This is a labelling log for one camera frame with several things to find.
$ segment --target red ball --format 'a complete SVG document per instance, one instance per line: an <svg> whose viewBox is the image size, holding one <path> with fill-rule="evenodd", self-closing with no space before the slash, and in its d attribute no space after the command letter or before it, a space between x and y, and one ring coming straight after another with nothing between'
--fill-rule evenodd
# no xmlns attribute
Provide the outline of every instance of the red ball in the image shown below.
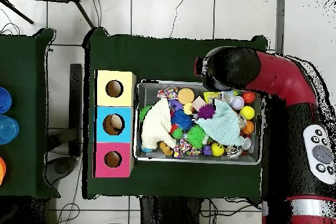
<svg viewBox="0 0 336 224"><path fill-rule="evenodd" d="M252 103L255 100L254 92L245 92L241 97L247 104Z"/></svg>

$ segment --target dark green tablecloth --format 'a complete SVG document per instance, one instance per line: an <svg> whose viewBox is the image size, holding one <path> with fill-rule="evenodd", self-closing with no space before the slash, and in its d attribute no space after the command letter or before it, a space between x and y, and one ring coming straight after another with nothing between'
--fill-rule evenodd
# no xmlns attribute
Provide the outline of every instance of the dark green tablecloth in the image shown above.
<svg viewBox="0 0 336 224"><path fill-rule="evenodd" d="M84 125L83 150L87 146L89 154L83 170L83 188L87 185L89 198L96 194L202 198L242 196L259 202L261 163L256 166L238 166L135 161L129 178L92 177L93 144L89 141L93 141L94 70L132 71L137 80L201 81L201 78L194 76L195 58L205 56L211 49L223 45L265 51L267 40L263 36L253 38L252 41L155 39L131 35L110 37L103 28L91 30L87 34L83 43L84 95L89 92L89 99L85 97L85 107L89 106L89 112L84 112L83 116L85 124L89 123L89 136L87 138L87 126Z"/></svg>
<svg viewBox="0 0 336 224"><path fill-rule="evenodd" d="M0 87L12 96L4 115L18 121L20 132L0 156L7 165L1 196L57 197L43 177L47 148L46 48L54 30L42 29L33 37L0 35Z"/></svg>

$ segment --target table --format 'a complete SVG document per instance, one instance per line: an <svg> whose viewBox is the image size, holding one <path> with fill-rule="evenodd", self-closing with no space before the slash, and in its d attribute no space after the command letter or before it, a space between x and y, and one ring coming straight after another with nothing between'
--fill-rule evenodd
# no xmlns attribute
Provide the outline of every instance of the table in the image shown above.
<svg viewBox="0 0 336 224"><path fill-rule="evenodd" d="M94 178L94 70L132 71L137 80L201 81L194 76L197 56L224 45L266 51L263 36L251 41L231 39L155 39L131 35L109 36L104 28L91 30L85 49L83 113L83 195L97 194L189 196L200 198L249 197L260 202L261 163L255 166L135 161L129 178Z"/></svg>

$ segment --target orange ball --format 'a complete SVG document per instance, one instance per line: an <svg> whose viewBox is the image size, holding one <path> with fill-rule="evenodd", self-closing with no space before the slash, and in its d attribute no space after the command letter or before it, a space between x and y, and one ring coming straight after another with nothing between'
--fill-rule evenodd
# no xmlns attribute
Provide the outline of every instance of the orange ball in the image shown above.
<svg viewBox="0 0 336 224"><path fill-rule="evenodd" d="M243 134L248 135L251 134L254 130L255 125L253 125L253 122L247 121L247 125L241 131L243 131Z"/></svg>
<svg viewBox="0 0 336 224"><path fill-rule="evenodd" d="M241 97L247 104L252 103L255 100L254 92L245 92Z"/></svg>

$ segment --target blue cup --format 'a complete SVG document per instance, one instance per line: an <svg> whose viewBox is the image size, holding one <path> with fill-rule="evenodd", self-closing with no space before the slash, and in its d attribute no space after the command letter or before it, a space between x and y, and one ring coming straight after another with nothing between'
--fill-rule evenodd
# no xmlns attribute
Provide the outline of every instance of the blue cup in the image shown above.
<svg viewBox="0 0 336 224"><path fill-rule="evenodd" d="M13 118L0 115L0 145L7 144L11 142L16 136L20 127L18 122Z"/></svg>
<svg viewBox="0 0 336 224"><path fill-rule="evenodd" d="M6 89L0 87L0 114L7 112L11 104L11 94Z"/></svg>

